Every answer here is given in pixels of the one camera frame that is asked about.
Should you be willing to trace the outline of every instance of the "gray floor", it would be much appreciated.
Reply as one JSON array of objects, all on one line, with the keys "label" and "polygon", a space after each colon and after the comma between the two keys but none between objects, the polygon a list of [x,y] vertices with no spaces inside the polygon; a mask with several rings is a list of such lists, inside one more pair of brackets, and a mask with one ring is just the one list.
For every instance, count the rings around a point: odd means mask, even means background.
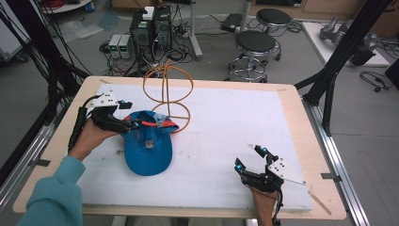
[{"label": "gray floor", "polygon": [[[83,10],[59,15],[59,21],[80,21],[83,24],[97,24],[109,13],[98,8],[93,13]],[[207,23],[198,33],[222,32],[219,24],[209,22],[211,17],[201,17],[197,28]],[[105,25],[105,31],[87,40],[69,41],[69,46],[93,73],[102,74],[106,70],[106,59],[99,52],[101,43],[109,40],[112,34],[128,32],[130,21],[112,17]],[[270,59],[267,65],[268,82],[295,84],[318,73],[323,62],[317,55],[306,34],[285,32],[277,38],[282,43],[280,61]],[[223,80],[228,75],[227,65],[240,52],[234,46],[234,35],[198,36],[203,58],[180,68],[188,71],[194,79]],[[380,53],[393,63],[394,59]],[[344,67],[338,76],[331,115],[331,132],[340,151],[348,174],[358,193],[360,202],[371,225],[399,225],[399,170],[397,152],[399,121],[399,91],[392,87],[388,91],[374,92],[374,88],[359,78],[359,73],[371,71],[384,73],[386,68]],[[309,88],[299,91],[305,94]],[[18,145],[27,129],[46,105],[47,86],[31,61],[22,63],[11,61],[0,68],[0,166]],[[5,210],[0,213],[0,225],[15,225],[21,215],[12,211],[13,197]],[[110,216],[85,216],[85,225],[111,225]],[[226,219],[224,225],[244,225],[241,219]],[[282,225],[353,225],[350,217],[342,221],[287,220]]]}]

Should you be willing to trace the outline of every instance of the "power supply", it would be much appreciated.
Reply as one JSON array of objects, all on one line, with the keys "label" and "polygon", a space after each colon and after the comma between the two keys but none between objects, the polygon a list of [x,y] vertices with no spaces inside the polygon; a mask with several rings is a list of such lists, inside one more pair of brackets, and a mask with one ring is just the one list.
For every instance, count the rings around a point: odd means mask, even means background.
[{"label": "power supply", "polygon": [[230,14],[226,18],[226,20],[222,23],[222,25],[220,26],[220,29],[226,30],[226,31],[230,31],[230,32],[234,32],[235,31],[235,27],[238,26],[241,23],[242,17],[243,17],[243,15],[240,14],[240,13]]},{"label": "power supply", "polygon": [[133,56],[133,43],[130,35],[122,35],[118,44],[121,58],[130,58]]},{"label": "power supply", "polygon": [[111,41],[108,43],[109,50],[113,58],[120,58],[120,50],[118,44],[122,35],[113,35]]}]

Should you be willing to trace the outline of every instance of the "white surface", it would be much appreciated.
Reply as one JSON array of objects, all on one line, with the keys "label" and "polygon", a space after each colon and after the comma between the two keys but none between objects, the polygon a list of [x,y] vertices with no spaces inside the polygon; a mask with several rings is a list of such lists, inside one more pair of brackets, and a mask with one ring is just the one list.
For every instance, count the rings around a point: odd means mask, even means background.
[{"label": "white surface", "polygon": [[[322,40],[319,37],[320,29],[324,27],[323,24],[318,23],[302,23],[305,27],[306,34],[311,39],[313,46],[316,48],[317,53],[319,54],[320,58],[323,59],[325,63],[329,60],[334,52],[336,46],[331,42],[331,40]],[[377,50],[374,50],[375,56],[373,56],[369,61],[367,61],[362,66],[369,66],[369,67],[388,67],[390,63],[378,53]],[[354,66],[349,61],[346,62],[346,66]]]},{"label": "white surface", "polygon": [[[120,119],[157,104],[145,96],[141,86],[104,84],[98,93],[111,89],[118,98],[133,103],[132,109],[114,114]],[[151,96],[161,95],[159,87],[149,86],[146,91]],[[185,96],[189,89],[170,87],[169,91],[173,100]],[[302,175],[276,92],[194,88],[181,103],[190,110],[191,122],[182,132],[171,135],[170,166],[155,176],[138,176],[120,153],[122,137],[109,138],[84,161],[87,170],[78,182],[84,203],[253,208],[250,191],[241,184],[234,162],[238,157],[247,170],[264,172],[265,159],[253,150],[255,144],[284,157]],[[162,109],[156,111],[166,114]],[[173,105],[171,111],[172,115],[186,115]],[[311,209],[305,186],[286,181],[282,191],[283,209]]]}]

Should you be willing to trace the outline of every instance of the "white plastic part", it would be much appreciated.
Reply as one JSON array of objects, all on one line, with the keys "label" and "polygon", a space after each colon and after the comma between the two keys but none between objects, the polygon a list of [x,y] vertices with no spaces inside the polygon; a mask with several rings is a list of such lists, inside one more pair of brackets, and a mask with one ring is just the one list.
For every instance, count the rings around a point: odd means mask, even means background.
[{"label": "white plastic part", "polygon": [[94,99],[91,102],[92,107],[113,106],[118,104],[119,104],[118,100],[115,97],[115,94],[112,92],[112,90],[109,90],[108,92],[104,93],[101,97]]},{"label": "white plastic part", "polygon": [[303,177],[299,175],[287,162],[285,162],[283,158],[279,158],[268,168],[271,172],[283,180],[298,183],[300,185],[306,184],[306,182],[303,180]]},{"label": "white plastic part", "polygon": [[144,9],[147,11],[147,13],[143,13],[143,20],[144,21],[152,21],[154,7],[144,7]]}]

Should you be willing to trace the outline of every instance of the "stool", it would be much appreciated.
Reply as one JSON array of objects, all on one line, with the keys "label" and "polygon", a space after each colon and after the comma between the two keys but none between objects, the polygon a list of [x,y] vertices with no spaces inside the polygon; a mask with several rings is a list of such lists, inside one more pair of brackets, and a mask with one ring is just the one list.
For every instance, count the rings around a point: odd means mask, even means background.
[{"label": "stool", "polygon": [[275,39],[262,31],[248,30],[238,34],[235,45],[244,53],[229,64],[230,73],[224,81],[230,81],[234,74],[249,82],[261,79],[261,83],[266,83],[267,59],[260,61],[255,57],[268,57],[276,48]]},{"label": "stool", "polygon": [[[256,20],[259,22],[259,24],[267,26],[265,33],[270,35],[270,33],[273,31],[272,28],[279,29],[286,27],[292,19],[287,13],[281,10],[264,8],[256,13]],[[279,45],[279,53],[276,55],[276,60],[279,60],[281,57],[281,45],[278,41],[277,44]]]}]

